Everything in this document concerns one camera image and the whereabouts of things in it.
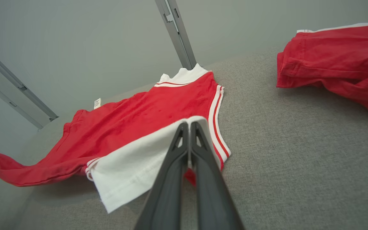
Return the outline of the red jersey with white sleeves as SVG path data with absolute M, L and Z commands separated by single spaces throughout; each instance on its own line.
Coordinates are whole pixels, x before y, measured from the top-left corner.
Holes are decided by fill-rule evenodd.
M 64 124 L 63 136 L 38 163 L 25 166 L 0 153 L 0 179 L 18 187 L 86 176 L 98 190 L 107 213 L 149 191 L 183 123 L 200 122 L 218 166 L 231 151 L 219 129 L 224 87 L 199 64 L 163 74 L 149 91 L 92 111 L 78 110 Z

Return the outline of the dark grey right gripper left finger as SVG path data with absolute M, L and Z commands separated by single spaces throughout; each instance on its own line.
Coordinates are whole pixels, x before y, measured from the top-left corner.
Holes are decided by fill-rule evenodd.
M 182 182 L 188 168 L 189 128 L 176 130 L 134 230 L 180 230 Z

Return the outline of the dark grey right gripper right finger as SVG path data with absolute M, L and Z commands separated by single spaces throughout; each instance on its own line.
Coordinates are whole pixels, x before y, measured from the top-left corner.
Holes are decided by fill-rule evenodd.
M 190 126 L 199 230 L 245 230 L 200 122 Z

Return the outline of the red shorts with white trim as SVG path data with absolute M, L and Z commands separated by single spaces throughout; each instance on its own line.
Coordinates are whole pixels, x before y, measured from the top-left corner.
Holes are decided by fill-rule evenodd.
M 368 22 L 297 30 L 277 55 L 276 86 L 325 88 L 368 109 Z

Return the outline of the grey double partition post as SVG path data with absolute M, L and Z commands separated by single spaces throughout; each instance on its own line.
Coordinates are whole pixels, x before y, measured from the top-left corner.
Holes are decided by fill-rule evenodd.
M 182 67 L 192 70 L 197 64 L 176 0 L 155 0 Z

